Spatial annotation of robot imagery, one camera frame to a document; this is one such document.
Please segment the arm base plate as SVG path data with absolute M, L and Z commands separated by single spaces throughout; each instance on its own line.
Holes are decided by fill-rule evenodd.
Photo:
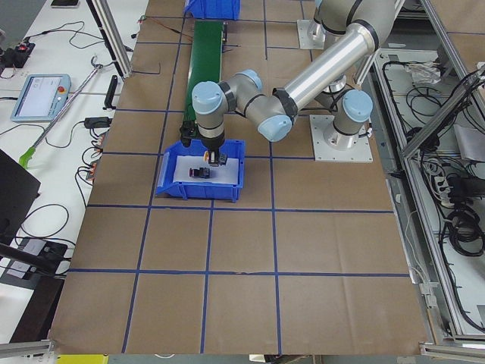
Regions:
M 371 163 L 373 156 L 365 127 L 356 135 L 339 133 L 332 115 L 310 115 L 314 160 L 317 162 Z

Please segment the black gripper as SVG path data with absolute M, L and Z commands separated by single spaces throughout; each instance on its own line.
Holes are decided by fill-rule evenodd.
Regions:
M 202 136 L 201 141 L 203 146 L 207 149 L 205 160 L 210 166 L 222 166 L 227 163 L 227 155 L 220 152 L 220 148 L 225 142 L 225 136 L 223 134 L 216 137 Z

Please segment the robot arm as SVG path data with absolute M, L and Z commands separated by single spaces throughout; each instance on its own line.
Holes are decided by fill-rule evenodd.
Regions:
M 306 69 L 274 89 L 262 92 L 261 79 L 253 70 L 240 71 L 218 83 L 204 81 L 192 89 L 192 106 L 209 165 L 224 163 L 224 114 L 238 111 L 271 142 L 291 130 L 298 112 L 344 74 L 355 62 L 378 50 L 396 19 L 394 1 L 317 1 L 315 21 L 337 37 Z

